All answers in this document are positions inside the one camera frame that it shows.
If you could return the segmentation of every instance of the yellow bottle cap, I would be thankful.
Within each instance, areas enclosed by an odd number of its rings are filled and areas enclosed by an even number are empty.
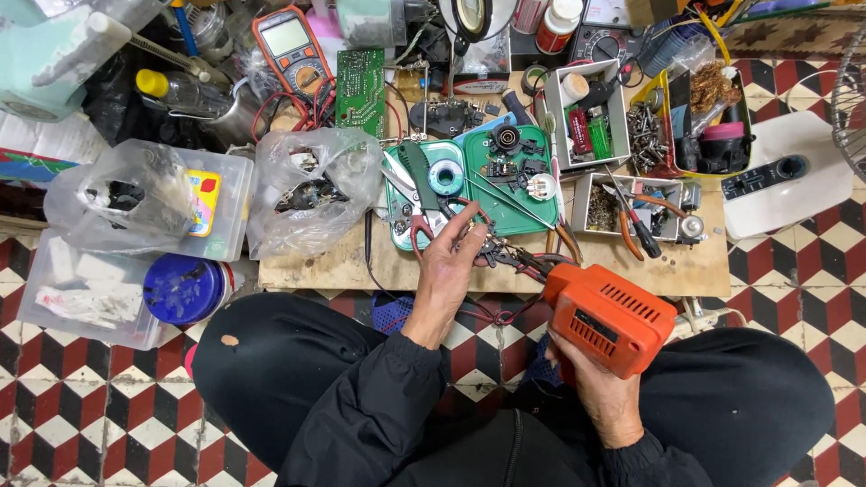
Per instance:
[[[135,76],[135,84],[144,93],[157,98],[162,98],[168,93],[168,78],[162,73],[150,69],[140,70]]]

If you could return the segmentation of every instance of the black pants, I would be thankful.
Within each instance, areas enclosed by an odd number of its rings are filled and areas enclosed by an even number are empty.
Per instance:
[[[224,335],[239,345],[223,344]],[[307,299],[252,295],[210,320],[193,378],[231,431],[278,471],[313,403],[383,341],[384,334]],[[567,444],[597,450],[598,437],[567,389],[543,393],[527,384],[512,402]],[[806,354],[747,328],[711,330],[665,347],[642,376],[640,409],[644,426],[664,445],[695,456],[715,487],[772,484],[834,417],[830,387]]]

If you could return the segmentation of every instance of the analog multimeter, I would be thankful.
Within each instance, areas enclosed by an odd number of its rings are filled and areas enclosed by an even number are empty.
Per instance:
[[[253,21],[253,33],[282,86],[292,94],[313,99],[331,77],[304,13],[293,5]]]

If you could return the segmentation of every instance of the black jacket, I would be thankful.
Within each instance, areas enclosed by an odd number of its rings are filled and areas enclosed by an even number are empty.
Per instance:
[[[709,487],[687,453],[646,432],[601,452],[602,468],[530,414],[499,411],[445,443],[422,441],[441,397],[442,354],[395,333],[352,365],[313,406],[276,485],[306,487]]]

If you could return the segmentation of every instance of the green circuit board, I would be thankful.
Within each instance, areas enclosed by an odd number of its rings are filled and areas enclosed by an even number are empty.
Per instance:
[[[337,53],[337,127],[385,137],[385,50]]]

